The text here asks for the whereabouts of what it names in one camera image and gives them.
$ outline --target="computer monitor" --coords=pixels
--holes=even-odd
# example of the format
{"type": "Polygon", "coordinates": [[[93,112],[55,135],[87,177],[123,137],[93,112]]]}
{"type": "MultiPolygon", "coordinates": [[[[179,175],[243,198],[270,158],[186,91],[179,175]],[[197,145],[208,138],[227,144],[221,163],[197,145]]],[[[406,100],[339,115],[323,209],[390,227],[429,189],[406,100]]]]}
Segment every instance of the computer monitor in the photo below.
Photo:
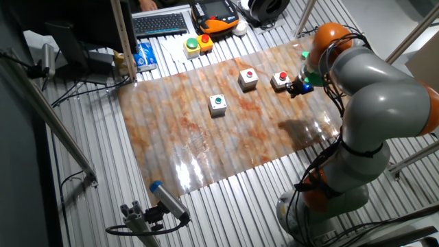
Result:
{"type": "MultiPolygon", "coordinates": [[[[120,2],[130,49],[137,54],[130,4],[120,2]]],[[[113,56],[88,51],[123,52],[110,0],[9,0],[9,7],[23,31],[53,36],[65,58],[64,64],[57,62],[57,78],[106,82],[113,56]]]]}

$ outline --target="emergency stop button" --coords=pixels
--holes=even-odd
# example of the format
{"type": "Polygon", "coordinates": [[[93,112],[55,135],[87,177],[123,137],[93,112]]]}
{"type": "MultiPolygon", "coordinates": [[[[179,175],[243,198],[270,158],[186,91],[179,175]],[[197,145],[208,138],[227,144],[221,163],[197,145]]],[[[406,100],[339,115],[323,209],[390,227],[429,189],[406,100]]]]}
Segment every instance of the emergency stop button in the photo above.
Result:
{"type": "Polygon", "coordinates": [[[281,74],[279,75],[279,79],[281,79],[281,80],[287,79],[287,73],[286,72],[281,72],[281,74]]]}
{"type": "Polygon", "coordinates": [[[207,43],[207,42],[209,41],[209,35],[207,35],[207,34],[203,34],[203,35],[201,36],[201,41],[202,41],[203,43],[207,43]]]}

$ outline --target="cable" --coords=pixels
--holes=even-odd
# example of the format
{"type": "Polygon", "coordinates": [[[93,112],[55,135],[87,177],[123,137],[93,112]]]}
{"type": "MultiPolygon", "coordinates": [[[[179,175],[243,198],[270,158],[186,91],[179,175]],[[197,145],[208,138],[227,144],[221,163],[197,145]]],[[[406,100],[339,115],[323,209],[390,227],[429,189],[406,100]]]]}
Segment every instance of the cable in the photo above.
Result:
{"type": "Polygon", "coordinates": [[[168,233],[172,233],[174,231],[177,231],[178,229],[184,227],[187,223],[189,223],[189,221],[186,223],[180,222],[178,226],[171,228],[171,229],[156,231],[156,232],[146,232],[146,233],[129,233],[129,232],[114,231],[114,229],[128,228],[125,225],[110,226],[110,227],[107,227],[107,229],[105,229],[105,231],[111,235],[116,235],[116,236],[138,236],[138,237],[140,237],[140,236],[156,236],[156,235],[168,234],[168,233]]]}
{"type": "Polygon", "coordinates": [[[239,5],[237,5],[236,3],[232,2],[232,1],[231,1],[231,3],[236,7],[238,12],[244,16],[245,20],[249,24],[251,24],[251,26],[258,27],[263,31],[271,30],[276,26],[276,20],[269,20],[269,21],[266,21],[264,23],[261,23],[261,22],[255,20],[254,18],[252,18],[251,16],[248,16],[248,14],[244,10],[242,10],[241,3],[239,3],[239,5]]]}
{"type": "Polygon", "coordinates": [[[9,59],[9,60],[11,60],[11,61],[14,61],[14,62],[16,62],[16,63],[18,63],[18,64],[20,64],[20,65],[22,65],[22,66],[28,68],[28,69],[32,69],[32,70],[35,69],[33,66],[28,65],[28,64],[25,63],[25,62],[21,62],[20,60],[17,60],[17,59],[15,59],[15,58],[13,58],[12,56],[7,55],[5,52],[0,52],[0,58],[6,58],[6,59],[9,59]]]}
{"type": "Polygon", "coordinates": [[[76,94],[72,94],[72,95],[69,95],[69,96],[67,96],[67,97],[64,97],[65,96],[65,94],[63,95],[63,96],[61,96],[59,99],[57,99],[54,103],[52,103],[52,107],[57,107],[57,106],[59,106],[61,103],[63,103],[64,101],[66,101],[67,99],[69,99],[69,98],[71,98],[71,97],[76,97],[76,96],[79,96],[79,95],[83,95],[83,94],[86,94],[86,93],[93,93],[93,92],[96,92],[96,91],[100,91],[100,90],[104,90],[104,89],[112,89],[112,88],[115,88],[115,87],[119,87],[119,86],[121,86],[121,84],[123,84],[124,82],[126,82],[128,79],[129,79],[130,77],[128,76],[128,77],[126,77],[124,80],[122,80],[121,82],[118,82],[118,83],[116,83],[116,84],[114,84],[114,85],[112,85],[112,86],[105,86],[105,87],[103,87],[103,88],[100,88],[100,89],[93,89],[93,90],[89,90],[89,91],[85,91],[85,92],[82,92],[82,93],[76,93],[76,94]]]}
{"type": "Polygon", "coordinates": [[[75,88],[75,86],[76,86],[76,82],[73,82],[73,86],[69,89],[69,90],[67,90],[67,92],[65,92],[61,97],[59,97],[57,100],[55,100],[51,105],[52,105],[52,107],[54,107],[59,101],[60,101],[60,99],[62,99],[65,95],[67,95],[67,93],[69,93],[70,91],[72,91],[74,88],[75,88]]]}
{"type": "MultiPolygon", "coordinates": [[[[54,133],[52,131],[50,133],[51,133],[52,145],[53,145],[54,154],[55,154],[54,156],[55,156],[56,174],[57,174],[57,177],[58,177],[58,184],[60,184],[60,182],[61,182],[60,167],[59,167],[58,158],[57,158],[57,155],[56,155],[55,138],[54,138],[54,133]]],[[[61,207],[62,207],[62,216],[64,218],[64,223],[66,225],[67,241],[69,242],[69,246],[71,247],[70,234],[69,234],[69,225],[67,224],[66,207],[65,207],[65,203],[64,203],[64,196],[62,194],[61,186],[59,186],[59,191],[60,191],[60,199],[61,199],[61,207]]]]}
{"type": "Polygon", "coordinates": [[[398,218],[393,218],[390,220],[383,220],[380,222],[369,222],[369,223],[364,223],[364,224],[359,224],[357,226],[353,226],[349,229],[346,229],[345,231],[343,231],[340,234],[337,234],[335,237],[329,239],[326,243],[323,243],[322,247],[329,247],[330,245],[334,244],[335,242],[337,242],[337,240],[339,240],[341,237],[348,235],[349,233],[356,231],[359,228],[365,227],[365,226],[372,226],[369,229],[365,229],[365,231],[363,233],[360,233],[359,235],[355,236],[354,238],[350,239],[349,241],[347,241],[345,244],[343,244],[342,246],[350,246],[351,244],[355,243],[356,241],[360,240],[364,235],[366,235],[367,233],[369,233],[372,230],[375,230],[376,228],[380,227],[380,226],[384,226],[386,224],[393,224],[393,223],[397,223],[397,222],[406,222],[408,220],[414,220],[416,218],[420,218],[420,217],[425,217],[428,215],[431,215],[432,213],[435,213],[439,211],[439,205],[436,206],[432,206],[432,207],[428,207],[426,209],[422,209],[420,211],[414,212],[414,213],[410,213],[408,215],[404,215],[398,218]]]}
{"type": "Polygon", "coordinates": [[[80,171],[80,172],[77,172],[77,173],[75,173],[75,174],[72,174],[72,175],[66,177],[66,179],[64,179],[64,181],[62,181],[62,183],[61,183],[61,188],[62,188],[62,186],[68,181],[68,179],[70,179],[71,177],[76,176],[76,175],[78,175],[78,174],[80,174],[80,173],[82,173],[82,172],[84,172],[84,170],[82,170],[82,171],[80,171]]]}

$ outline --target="person's hand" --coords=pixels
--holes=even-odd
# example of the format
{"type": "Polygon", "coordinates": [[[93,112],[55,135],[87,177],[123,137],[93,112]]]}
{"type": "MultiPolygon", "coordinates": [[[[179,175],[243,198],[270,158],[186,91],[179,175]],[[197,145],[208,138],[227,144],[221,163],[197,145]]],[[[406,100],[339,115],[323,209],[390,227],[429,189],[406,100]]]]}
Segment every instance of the person's hand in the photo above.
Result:
{"type": "Polygon", "coordinates": [[[140,8],[142,9],[142,12],[150,11],[150,10],[157,10],[157,5],[154,3],[153,0],[139,0],[140,8]]]}

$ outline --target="keyboard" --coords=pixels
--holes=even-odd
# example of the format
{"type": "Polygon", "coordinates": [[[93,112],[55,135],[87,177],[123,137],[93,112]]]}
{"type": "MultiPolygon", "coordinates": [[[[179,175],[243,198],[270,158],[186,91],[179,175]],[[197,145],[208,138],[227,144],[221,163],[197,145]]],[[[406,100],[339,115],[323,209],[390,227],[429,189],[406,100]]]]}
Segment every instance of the keyboard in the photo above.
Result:
{"type": "Polygon", "coordinates": [[[164,36],[187,32],[183,14],[146,16],[134,18],[133,21],[137,37],[164,36]]]}

